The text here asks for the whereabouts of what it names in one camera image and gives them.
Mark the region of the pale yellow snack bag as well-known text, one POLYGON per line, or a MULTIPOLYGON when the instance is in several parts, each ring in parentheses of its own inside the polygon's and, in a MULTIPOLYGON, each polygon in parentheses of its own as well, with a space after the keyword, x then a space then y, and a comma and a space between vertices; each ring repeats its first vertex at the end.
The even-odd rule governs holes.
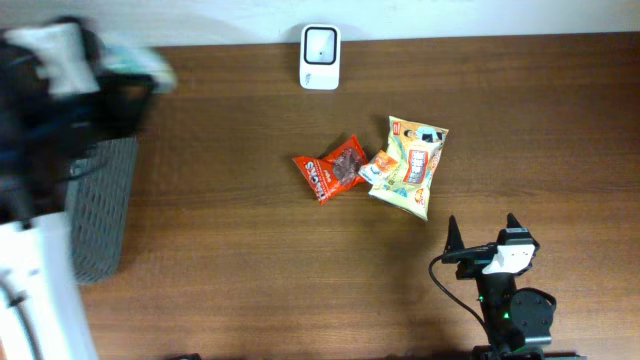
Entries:
POLYGON ((369 191, 373 198, 428 220, 430 187, 449 130, 389 117, 384 153, 397 167, 369 191))

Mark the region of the dark grey plastic basket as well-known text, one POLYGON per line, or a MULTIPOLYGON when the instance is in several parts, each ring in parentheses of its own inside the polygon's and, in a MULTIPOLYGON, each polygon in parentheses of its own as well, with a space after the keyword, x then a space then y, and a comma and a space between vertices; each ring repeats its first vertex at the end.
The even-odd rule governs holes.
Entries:
POLYGON ((103 141, 72 163, 65 211, 71 222, 71 257, 82 285, 113 276, 120 263, 138 142, 103 141))

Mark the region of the white barcode scanner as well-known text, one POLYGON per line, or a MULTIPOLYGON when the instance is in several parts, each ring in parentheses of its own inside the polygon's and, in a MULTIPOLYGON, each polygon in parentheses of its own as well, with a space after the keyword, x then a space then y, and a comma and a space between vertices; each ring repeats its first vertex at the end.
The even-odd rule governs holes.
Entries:
POLYGON ((341 31, 328 24, 301 30, 299 83, 307 90, 336 90, 340 83, 341 31))

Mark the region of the teal tissue pack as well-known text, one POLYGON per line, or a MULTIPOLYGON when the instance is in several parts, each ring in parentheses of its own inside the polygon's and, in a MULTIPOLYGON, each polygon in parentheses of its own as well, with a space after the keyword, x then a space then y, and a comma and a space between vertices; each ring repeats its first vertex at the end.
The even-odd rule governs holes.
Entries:
POLYGON ((170 93, 177 86, 170 64, 154 49, 127 37, 110 33, 101 37, 103 66, 115 73, 149 75, 155 83, 154 93, 170 93))

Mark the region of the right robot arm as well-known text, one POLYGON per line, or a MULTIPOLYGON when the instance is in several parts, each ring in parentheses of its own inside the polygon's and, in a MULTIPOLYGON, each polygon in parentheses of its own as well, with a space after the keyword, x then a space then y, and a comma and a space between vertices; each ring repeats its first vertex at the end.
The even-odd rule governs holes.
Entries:
POLYGON ((468 311, 481 325, 488 340, 476 346, 472 359, 578 359, 575 353, 547 353, 557 300, 535 288, 518 288, 516 278, 532 267, 539 243, 531 232, 508 214, 506 226, 494 242, 467 247, 456 218, 451 216, 443 254, 437 262, 455 264, 458 280, 476 283, 481 311, 466 305, 441 283, 436 286, 468 311))

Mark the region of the small orange white carton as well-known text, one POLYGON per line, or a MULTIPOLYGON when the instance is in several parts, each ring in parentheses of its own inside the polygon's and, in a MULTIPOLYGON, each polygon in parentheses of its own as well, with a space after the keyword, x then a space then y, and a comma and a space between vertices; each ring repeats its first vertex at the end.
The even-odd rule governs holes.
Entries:
POLYGON ((380 150, 367 164, 359 168, 358 174, 371 185, 386 181, 399 163, 385 151, 380 150))

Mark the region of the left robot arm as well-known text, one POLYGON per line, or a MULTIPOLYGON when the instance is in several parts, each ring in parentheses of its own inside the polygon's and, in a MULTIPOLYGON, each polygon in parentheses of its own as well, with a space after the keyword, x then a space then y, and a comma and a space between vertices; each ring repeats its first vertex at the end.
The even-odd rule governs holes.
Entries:
POLYGON ((157 88, 109 68, 86 22, 65 16, 1 33, 1 345, 7 358, 93 359, 72 260, 72 165, 134 136, 157 88))

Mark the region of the orange snack bag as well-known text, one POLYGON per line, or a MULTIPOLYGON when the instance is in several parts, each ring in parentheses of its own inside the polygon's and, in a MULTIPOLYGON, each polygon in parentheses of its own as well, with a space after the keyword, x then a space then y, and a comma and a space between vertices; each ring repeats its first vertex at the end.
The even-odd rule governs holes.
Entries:
POLYGON ((293 161, 320 204, 365 182, 359 170, 367 158, 355 135, 322 159, 298 156, 293 161))

